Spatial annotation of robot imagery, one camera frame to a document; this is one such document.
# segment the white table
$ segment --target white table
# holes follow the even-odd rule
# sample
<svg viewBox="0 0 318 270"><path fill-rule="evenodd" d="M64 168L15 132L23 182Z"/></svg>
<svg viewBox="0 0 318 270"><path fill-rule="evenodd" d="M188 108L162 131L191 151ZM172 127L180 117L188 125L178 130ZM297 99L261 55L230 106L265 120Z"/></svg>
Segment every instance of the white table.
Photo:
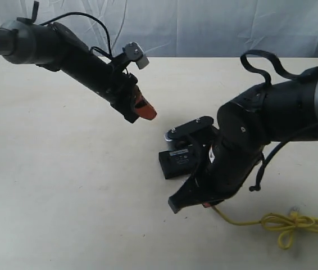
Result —
<svg viewBox="0 0 318 270"><path fill-rule="evenodd" d="M318 59L283 64L300 73ZM130 71L158 111L152 122L129 124L64 73L0 57L0 269L318 269L318 235L282 251L260 226L232 226L201 206L173 214L167 204L185 178L163 178L164 132L215 117L262 78L238 58L154 58ZM249 192L253 183L252 174L220 209L243 221L292 206L318 216L318 142L291 143L262 191Z"/></svg>

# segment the yellow cable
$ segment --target yellow cable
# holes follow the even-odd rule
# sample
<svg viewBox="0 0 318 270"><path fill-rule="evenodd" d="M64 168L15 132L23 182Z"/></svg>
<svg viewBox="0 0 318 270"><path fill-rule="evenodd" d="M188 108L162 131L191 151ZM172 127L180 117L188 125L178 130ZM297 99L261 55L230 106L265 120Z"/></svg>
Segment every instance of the yellow cable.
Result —
<svg viewBox="0 0 318 270"><path fill-rule="evenodd" d="M278 237L278 245L281 249L289 249L293 245L293 236L295 230L302 229L304 231L318 233L318 218L299 215L298 211L291 211L288 217L280 214L269 213L264 215L260 220L236 222L228 218L215 206L212 206L212 208L225 221L232 225L249 226L261 224L263 228L268 231L281 232Z"/></svg>

